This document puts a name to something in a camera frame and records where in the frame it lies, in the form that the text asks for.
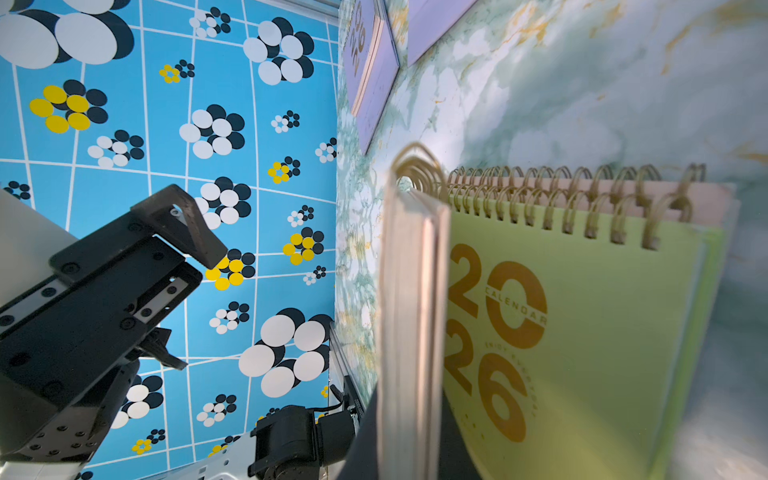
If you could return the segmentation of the green calendar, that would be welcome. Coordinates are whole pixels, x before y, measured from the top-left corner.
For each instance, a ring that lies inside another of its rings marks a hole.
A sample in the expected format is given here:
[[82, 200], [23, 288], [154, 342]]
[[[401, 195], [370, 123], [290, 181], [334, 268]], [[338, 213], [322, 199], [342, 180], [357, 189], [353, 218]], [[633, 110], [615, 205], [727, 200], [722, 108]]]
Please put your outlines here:
[[683, 187], [450, 201], [444, 390], [479, 475], [663, 478], [721, 231]]

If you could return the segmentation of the pink calendar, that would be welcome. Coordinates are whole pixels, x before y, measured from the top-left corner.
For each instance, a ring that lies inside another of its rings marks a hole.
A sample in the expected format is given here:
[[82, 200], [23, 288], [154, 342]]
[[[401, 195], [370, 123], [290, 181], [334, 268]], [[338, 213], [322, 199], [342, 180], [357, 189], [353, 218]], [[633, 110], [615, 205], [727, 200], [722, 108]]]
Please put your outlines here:
[[720, 227], [738, 206], [735, 187], [707, 182], [703, 164], [689, 165], [678, 181], [663, 179], [652, 164], [601, 165], [594, 171], [584, 166], [460, 167], [448, 176], [448, 192], [458, 209], [500, 218], [510, 207], [512, 220], [535, 205], [648, 217], [667, 198], [663, 219]]
[[379, 311], [378, 385], [403, 402], [430, 435], [429, 461], [416, 467], [436, 477], [449, 273], [451, 209], [440, 163], [421, 143], [395, 157], [384, 190]]

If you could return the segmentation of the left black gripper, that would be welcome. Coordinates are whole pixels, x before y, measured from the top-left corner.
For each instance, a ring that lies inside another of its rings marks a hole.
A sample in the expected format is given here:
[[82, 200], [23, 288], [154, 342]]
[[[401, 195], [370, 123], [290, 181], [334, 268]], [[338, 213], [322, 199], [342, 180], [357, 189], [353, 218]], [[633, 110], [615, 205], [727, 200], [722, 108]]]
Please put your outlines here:
[[183, 371], [162, 321], [228, 249], [197, 202], [176, 184], [70, 245], [43, 254], [35, 272], [21, 257], [31, 242], [5, 235], [2, 268], [1, 458], [85, 462], [131, 406], [144, 357]]

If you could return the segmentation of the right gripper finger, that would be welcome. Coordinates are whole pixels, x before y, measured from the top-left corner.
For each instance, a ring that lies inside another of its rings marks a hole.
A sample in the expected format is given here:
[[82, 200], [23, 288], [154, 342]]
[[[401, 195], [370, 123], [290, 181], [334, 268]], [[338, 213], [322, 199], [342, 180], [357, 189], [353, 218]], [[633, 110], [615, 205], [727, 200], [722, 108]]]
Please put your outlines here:
[[[478, 479], [480, 474], [469, 455], [448, 398], [439, 408], [438, 451], [435, 456], [438, 479]], [[417, 471], [422, 461], [429, 461], [432, 440], [418, 433], [418, 420], [405, 411], [390, 394], [372, 391], [360, 429], [338, 473], [340, 479], [428, 479]]]

